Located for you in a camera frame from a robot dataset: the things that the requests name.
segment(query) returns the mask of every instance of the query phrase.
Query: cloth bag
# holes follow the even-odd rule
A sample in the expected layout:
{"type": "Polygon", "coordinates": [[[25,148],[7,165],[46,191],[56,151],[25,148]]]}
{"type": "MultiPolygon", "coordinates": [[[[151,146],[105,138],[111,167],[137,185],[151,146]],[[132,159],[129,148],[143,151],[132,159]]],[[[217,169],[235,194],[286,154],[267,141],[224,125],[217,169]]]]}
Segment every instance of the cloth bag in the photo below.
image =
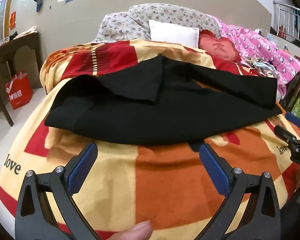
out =
{"type": "Polygon", "coordinates": [[[29,103],[32,97],[32,89],[28,74],[22,71],[20,74],[15,75],[11,82],[6,84],[6,92],[14,110],[29,103]]]}

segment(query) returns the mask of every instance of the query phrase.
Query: red decoration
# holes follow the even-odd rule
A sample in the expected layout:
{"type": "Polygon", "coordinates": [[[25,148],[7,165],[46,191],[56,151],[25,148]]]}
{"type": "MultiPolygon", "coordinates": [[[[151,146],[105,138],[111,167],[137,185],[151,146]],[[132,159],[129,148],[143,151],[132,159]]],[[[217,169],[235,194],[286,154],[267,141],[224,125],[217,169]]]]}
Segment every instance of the red decoration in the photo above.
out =
{"type": "Polygon", "coordinates": [[[11,30],[16,27],[16,12],[15,11],[11,14],[9,27],[11,30]]]}

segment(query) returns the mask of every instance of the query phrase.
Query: blanket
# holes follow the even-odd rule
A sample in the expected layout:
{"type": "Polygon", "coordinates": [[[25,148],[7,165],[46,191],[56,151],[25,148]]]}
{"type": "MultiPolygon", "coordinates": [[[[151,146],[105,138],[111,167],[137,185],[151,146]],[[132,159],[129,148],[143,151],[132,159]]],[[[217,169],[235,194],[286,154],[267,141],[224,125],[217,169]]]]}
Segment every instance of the blanket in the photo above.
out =
{"type": "MultiPolygon", "coordinates": [[[[163,42],[132,40],[107,45],[83,44],[52,53],[40,72],[47,96],[17,135],[0,174],[0,199],[12,215],[16,213],[19,191],[28,170],[39,174],[66,165],[90,141],[44,125],[58,91],[74,76],[115,72],[132,61],[135,64],[158,54],[202,67],[251,75],[245,67],[204,50],[163,42]]],[[[297,127],[280,114],[205,141],[232,167],[258,175],[269,171],[282,207],[294,192],[297,165],[290,160],[287,144],[274,135],[277,124],[300,139],[297,127]]],[[[151,240],[192,240],[223,201],[193,145],[144,147],[104,141],[95,143],[98,158],[73,199],[102,239],[150,220],[154,227],[151,240]]],[[[60,228],[69,232],[51,193],[48,199],[60,228]]],[[[229,231],[237,227],[247,199],[246,195],[229,231]]]]}

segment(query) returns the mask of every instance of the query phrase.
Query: white pillow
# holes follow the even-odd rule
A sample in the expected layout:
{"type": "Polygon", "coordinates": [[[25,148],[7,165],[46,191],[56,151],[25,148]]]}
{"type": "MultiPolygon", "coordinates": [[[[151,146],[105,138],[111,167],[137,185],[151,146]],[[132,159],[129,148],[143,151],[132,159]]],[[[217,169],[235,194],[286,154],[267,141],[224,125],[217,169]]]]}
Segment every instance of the white pillow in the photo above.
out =
{"type": "Polygon", "coordinates": [[[173,23],[149,21],[151,40],[180,43],[187,47],[198,48],[199,28],[184,27],[173,23]]]}

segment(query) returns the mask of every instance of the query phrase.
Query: blue gripper pad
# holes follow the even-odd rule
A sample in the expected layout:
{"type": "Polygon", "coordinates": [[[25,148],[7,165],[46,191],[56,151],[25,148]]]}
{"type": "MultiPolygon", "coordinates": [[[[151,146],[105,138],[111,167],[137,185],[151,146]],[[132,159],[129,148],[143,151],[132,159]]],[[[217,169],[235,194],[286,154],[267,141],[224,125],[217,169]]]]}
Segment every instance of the blue gripper pad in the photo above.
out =
{"type": "Polygon", "coordinates": [[[92,143],[68,177],[67,191],[69,195],[76,194],[80,191],[82,184],[97,159],[97,156],[97,145],[92,143]]]}
{"type": "Polygon", "coordinates": [[[292,122],[294,125],[300,127],[300,118],[289,112],[286,113],[285,117],[289,122],[292,122]]]}
{"type": "Polygon", "coordinates": [[[204,144],[200,147],[199,157],[218,193],[226,197],[230,193],[229,178],[204,144]]]}

